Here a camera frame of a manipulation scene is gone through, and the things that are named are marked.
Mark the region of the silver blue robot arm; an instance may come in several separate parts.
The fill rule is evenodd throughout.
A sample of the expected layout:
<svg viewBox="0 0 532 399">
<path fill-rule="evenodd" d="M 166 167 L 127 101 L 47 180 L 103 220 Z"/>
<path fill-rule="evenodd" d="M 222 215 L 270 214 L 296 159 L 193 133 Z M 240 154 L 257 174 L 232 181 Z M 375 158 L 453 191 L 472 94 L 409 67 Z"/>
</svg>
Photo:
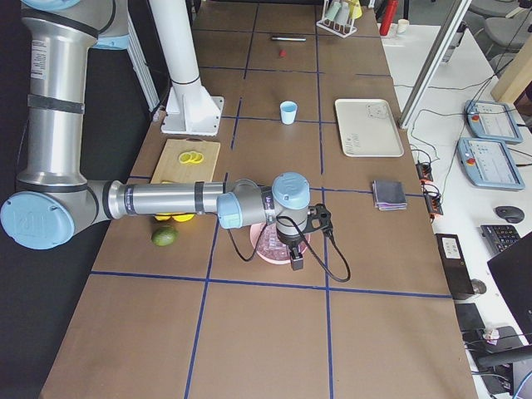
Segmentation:
<svg viewBox="0 0 532 399">
<path fill-rule="evenodd" d="M 129 43 L 125 1 L 25 1 L 32 34 L 27 166 L 1 208 L 4 231 L 30 249 L 51 249 L 108 219 L 132 215 L 216 214 L 225 229 L 276 227 L 292 268 L 303 267 L 300 244 L 310 221 L 307 180 L 286 172 L 270 186 L 234 183 L 124 185 L 80 172 L 86 64 L 91 48 Z"/>
</svg>

